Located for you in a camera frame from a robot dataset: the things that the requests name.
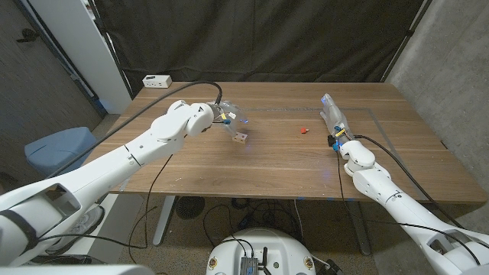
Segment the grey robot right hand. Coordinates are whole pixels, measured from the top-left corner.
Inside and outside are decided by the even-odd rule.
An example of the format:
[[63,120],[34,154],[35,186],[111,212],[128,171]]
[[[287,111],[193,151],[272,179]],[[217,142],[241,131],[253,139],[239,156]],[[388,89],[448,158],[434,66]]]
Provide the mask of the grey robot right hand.
[[321,98],[321,102],[323,107],[320,115],[325,121],[329,133],[341,144],[354,140],[355,137],[348,126],[345,115],[335,104],[330,94],[326,93]]

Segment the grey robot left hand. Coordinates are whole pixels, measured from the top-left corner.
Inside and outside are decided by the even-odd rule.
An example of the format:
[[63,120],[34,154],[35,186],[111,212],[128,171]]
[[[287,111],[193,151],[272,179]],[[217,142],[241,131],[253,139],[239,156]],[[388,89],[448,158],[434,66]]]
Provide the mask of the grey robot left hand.
[[238,125],[247,124],[248,117],[238,105],[230,101],[221,101],[219,104],[208,102],[213,111],[213,124],[221,126],[232,138],[236,136]]

